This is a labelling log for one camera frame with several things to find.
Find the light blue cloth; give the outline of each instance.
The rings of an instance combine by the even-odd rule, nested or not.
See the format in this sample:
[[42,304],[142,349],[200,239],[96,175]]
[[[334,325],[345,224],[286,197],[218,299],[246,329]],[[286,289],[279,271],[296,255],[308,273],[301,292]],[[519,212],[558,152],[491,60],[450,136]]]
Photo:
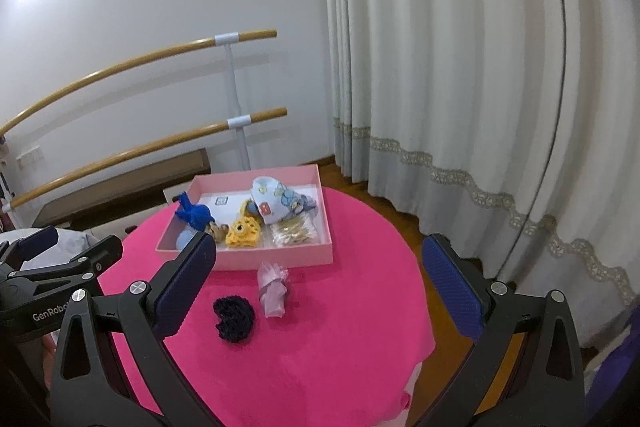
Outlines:
[[178,239],[175,240],[175,248],[177,250],[184,250],[184,248],[189,244],[190,240],[193,239],[193,236],[196,235],[196,231],[191,227],[187,227],[186,229],[180,232],[178,235]]

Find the black crochet heart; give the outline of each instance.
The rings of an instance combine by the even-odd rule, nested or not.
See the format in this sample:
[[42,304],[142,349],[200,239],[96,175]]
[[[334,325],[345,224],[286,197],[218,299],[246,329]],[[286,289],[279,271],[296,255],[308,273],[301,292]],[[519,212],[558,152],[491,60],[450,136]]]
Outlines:
[[245,340],[254,327],[255,312],[249,301],[238,295],[222,297],[213,303],[220,322],[216,324],[220,338],[231,343]]

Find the white metal pole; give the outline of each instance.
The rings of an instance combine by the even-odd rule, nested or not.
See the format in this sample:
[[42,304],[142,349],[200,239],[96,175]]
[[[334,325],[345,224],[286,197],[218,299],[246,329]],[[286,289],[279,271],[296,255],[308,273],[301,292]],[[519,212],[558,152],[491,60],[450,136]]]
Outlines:
[[[242,109],[240,108],[240,100],[238,100],[238,87],[236,86],[236,72],[234,71],[234,56],[231,52],[231,44],[225,44],[226,55],[226,89],[229,93],[231,101],[231,113],[232,116],[242,116]],[[249,163],[249,151],[246,148],[246,138],[244,137],[244,128],[236,128],[236,135],[238,136],[238,150],[240,151],[240,161],[242,162],[242,170],[251,170],[251,163]]]
[[16,229],[22,229],[22,220],[15,212],[11,211],[9,204],[12,200],[11,190],[9,189],[9,185],[7,185],[6,178],[4,177],[4,171],[2,171],[2,167],[0,166],[0,185],[2,185],[2,193],[4,194],[4,198],[0,198],[0,206],[2,206],[2,211],[9,215],[9,219],[14,224]]

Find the wooden handrail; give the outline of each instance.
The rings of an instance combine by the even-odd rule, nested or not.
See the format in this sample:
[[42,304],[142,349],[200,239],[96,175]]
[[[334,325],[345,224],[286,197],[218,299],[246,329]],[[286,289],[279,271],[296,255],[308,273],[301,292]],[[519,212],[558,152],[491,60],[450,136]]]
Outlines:
[[[238,42],[255,41],[257,39],[271,39],[277,36],[278,32],[276,30],[255,30],[251,32],[241,32],[238,33]],[[121,62],[114,66],[110,66],[109,68],[104,68],[103,70],[95,71],[94,73],[88,74],[80,80],[76,80],[68,86],[65,86],[62,89],[51,93],[49,96],[46,96],[39,102],[34,103],[31,107],[28,107],[24,111],[18,113],[15,118],[12,118],[2,127],[0,127],[0,136],[7,133],[7,131],[9,130],[12,130],[16,125],[18,125],[21,121],[29,118],[32,114],[38,112],[44,107],[47,107],[47,105],[51,105],[57,100],[60,100],[60,98],[63,98],[64,96],[76,92],[78,89],[82,89],[83,87],[95,84],[99,80],[103,80],[108,76],[122,73],[123,71],[131,70],[133,68],[137,68],[138,66],[142,66],[143,64],[149,64],[150,62],[155,62],[156,60],[160,60],[162,58],[175,57],[175,55],[203,50],[205,48],[213,48],[220,44],[224,44],[225,39],[221,39],[220,37],[223,36],[218,35],[217,37],[200,39],[199,41],[170,46],[163,50],[154,51],[140,57],[130,58],[129,60],[125,60],[124,62]],[[218,38],[221,42],[216,44],[216,38]]]
[[[249,116],[251,117],[252,123],[272,120],[273,118],[287,116],[287,108],[279,107],[277,109],[270,109],[268,111],[254,112],[254,113],[251,113],[251,115]],[[96,172],[108,169],[109,167],[113,167],[114,165],[118,165],[128,160],[132,160],[133,158],[138,158],[139,156],[143,156],[145,154],[166,149],[167,147],[171,147],[174,145],[178,145],[180,143],[195,140],[196,138],[202,138],[204,136],[209,136],[210,134],[226,131],[227,129],[229,129],[229,124],[226,121],[213,123],[211,125],[206,125],[204,127],[198,127],[197,129],[192,129],[190,131],[180,132],[178,134],[172,134],[171,136],[162,138],[161,140],[156,140],[146,145],[135,147],[133,149],[129,149],[119,154],[114,154],[113,156],[109,156],[104,160],[101,160],[99,162],[89,163],[89,165],[85,165],[84,167],[76,169],[75,171],[69,172],[69,174],[65,174],[60,178],[57,178],[48,183],[45,183],[40,187],[34,188],[33,190],[26,192],[25,194],[19,196],[18,198],[15,198],[15,200],[12,200],[6,206],[8,206],[9,210],[14,210],[15,208],[18,208],[19,206],[25,203],[28,203],[29,201],[34,200],[35,198],[38,198],[43,194],[47,194],[48,192],[51,192],[56,188],[62,187],[63,185],[68,185],[69,183],[79,180],[80,178],[84,178],[91,174],[95,174]]]

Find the pink box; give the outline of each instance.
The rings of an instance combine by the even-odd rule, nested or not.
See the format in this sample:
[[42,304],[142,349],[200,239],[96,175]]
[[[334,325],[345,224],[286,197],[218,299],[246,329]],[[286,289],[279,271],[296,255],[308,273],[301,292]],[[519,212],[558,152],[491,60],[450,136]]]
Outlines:
[[[279,248],[273,245],[263,245],[258,248],[227,248],[225,245],[217,245],[218,254],[214,270],[257,270],[263,261],[279,263],[287,268],[331,264],[334,261],[334,249],[326,219],[317,165],[196,176],[187,189],[187,195],[193,203],[207,204],[217,222],[231,224],[235,218],[228,217],[225,220],[216,217],[216,214],[222,211],[217,205],[220,201],[237,202],[242,198],[248,199],[254,178],[258,176],[272,176],[289,188],[314,197],[318,202],[318,213],[314,217],[314,224],[318,229],[318,242]],[[237,208],[235,205],[226,208],[225,215],[231,216],[233,209],[235,209],[234,215],[240,217],[239,204]],[[175,248],[175,242],[185,226],[185,222],[174,216],[162,233],[156,253],[164,261],[177,257],[179,252]]]

